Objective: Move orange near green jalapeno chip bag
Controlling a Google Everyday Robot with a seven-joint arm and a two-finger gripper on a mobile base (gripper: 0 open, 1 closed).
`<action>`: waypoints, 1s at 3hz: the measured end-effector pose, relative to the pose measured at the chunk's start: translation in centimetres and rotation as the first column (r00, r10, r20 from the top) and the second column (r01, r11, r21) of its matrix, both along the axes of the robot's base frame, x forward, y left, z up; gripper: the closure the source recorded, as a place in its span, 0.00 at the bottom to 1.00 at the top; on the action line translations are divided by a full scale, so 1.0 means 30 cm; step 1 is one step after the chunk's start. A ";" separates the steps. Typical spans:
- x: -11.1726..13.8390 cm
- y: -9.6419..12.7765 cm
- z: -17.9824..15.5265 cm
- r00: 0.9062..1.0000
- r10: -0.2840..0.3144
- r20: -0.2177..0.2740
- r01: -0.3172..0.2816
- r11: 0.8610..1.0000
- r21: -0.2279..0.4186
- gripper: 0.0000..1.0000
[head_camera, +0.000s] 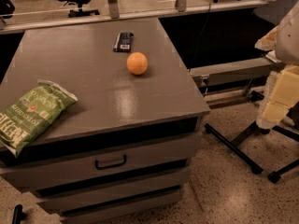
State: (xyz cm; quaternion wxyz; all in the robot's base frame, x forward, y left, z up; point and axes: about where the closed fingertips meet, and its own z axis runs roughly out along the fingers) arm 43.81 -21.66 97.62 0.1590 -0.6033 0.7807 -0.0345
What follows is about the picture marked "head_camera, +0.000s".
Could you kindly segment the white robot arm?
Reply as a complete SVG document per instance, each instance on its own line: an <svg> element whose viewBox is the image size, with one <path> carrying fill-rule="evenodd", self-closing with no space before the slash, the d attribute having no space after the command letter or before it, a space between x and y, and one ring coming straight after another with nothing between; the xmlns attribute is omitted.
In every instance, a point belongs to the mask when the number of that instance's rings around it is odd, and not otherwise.
<svg viewBox="0 0 299 224"><path fill-rule="evenodd" d="M254 14L275 25L255 48L285 64L281 71L270 73L256 118L259 128L272 129L299 102L299 0L276 0L255 8Z"/></svg>

